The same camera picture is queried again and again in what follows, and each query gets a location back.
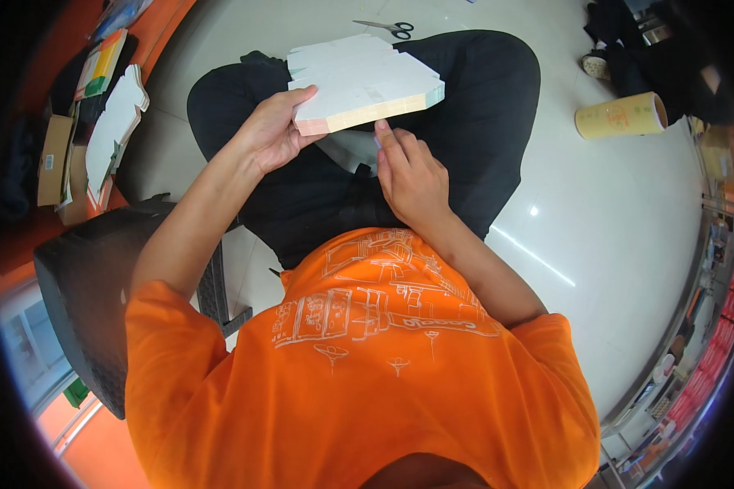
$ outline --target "scissors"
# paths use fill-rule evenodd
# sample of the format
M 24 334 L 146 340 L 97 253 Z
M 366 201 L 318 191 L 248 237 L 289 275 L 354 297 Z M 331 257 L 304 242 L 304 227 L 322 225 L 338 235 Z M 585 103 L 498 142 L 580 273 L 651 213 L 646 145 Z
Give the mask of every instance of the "scissors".
M 413 30 L 413 24 L 408 24 L 407 22 L 397 22 L 396 24 L 378 24 L 377 22 L 368 22 L 366 20 L 354 20 L 354 22 L 364 26 L 381 27 L 391 32 L 391 35 L 397 39 L 402 39 L 403 41 L 411 38 L 410 32 Z

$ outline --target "black pants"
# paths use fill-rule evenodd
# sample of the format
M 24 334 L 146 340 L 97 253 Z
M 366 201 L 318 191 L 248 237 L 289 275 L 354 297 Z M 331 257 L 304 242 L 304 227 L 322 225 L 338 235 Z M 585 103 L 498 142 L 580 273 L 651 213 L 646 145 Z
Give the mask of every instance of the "black pants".
M 520 164 L 538 104 L 541 75 L 528 45 L 493 31 L 440 34 L 394 47 L 440 73 L 442 102 L 392 117 L 449 170 L 449 204 L 481 239 L 520 182 Z M 262 100 L 287 90 L 282 64 L 232 64 L 204 75 L 188 96 L 188 119 L 209 161 Z M 372 131 L 372 124 L 358 129 Z M 316 145 L 267 174 L 239 212 L 285 269 L 339 234 L 371 226 L 407 227 L 380 182 L 349 173 Z

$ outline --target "orange t-shirt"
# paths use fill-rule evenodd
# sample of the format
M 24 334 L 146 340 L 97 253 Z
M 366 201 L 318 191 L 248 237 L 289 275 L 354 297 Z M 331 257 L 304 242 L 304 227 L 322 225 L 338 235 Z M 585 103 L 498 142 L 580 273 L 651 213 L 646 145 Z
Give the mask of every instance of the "orange t-shirt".
M 360 229 L 283 275 L 234 350 L 164 282 L 127 308 L 125 411 L 156 487 L 358 487 L 427 452 L 492 487 L 582 487 L 599 424 L 568 321 L 511 331 L 407 229 Z

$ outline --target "black chair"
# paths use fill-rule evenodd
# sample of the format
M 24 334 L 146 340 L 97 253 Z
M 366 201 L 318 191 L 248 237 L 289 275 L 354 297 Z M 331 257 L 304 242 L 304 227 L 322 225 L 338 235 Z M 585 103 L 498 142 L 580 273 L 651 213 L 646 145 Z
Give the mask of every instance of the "black chair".
M 33 252 L 40 291 L 63 353 L 82 382 L 119 419 L 125 419 L 130 279 L 141 249 L 174 208 L 163 201 L 166 195 L 106 212 Z M 228 231 L 240 225 L 236 218 Z M 199 310 L 216 321 L 224 337 L 253 316 L 248 308 L 229 320 L 222 243 L 196 292 Z

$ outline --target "cardboard box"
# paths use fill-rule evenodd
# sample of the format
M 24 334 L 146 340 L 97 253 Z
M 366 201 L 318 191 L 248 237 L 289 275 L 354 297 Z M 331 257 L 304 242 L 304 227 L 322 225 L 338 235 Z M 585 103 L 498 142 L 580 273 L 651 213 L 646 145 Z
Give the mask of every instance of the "cardboard box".
M 701 136 L 699 144 L 707 176 L 715 180 L 733 180 L 734 159 L 731 156 L 728 130 L 720 126 L 711 126 Z
M 44 150 L 38 164 L 38 205 L 56 206 L 61 200 L 62 177 L 65 174 L 66 153 L 73 119 L 51 116 L 46 129 Z
M 68 174 L 73 201 L 57 210 L 60 220 L 66 226 L 74 226 L 87 220 L 86 154 L 86 145 L 71 145 L 69 148 Z

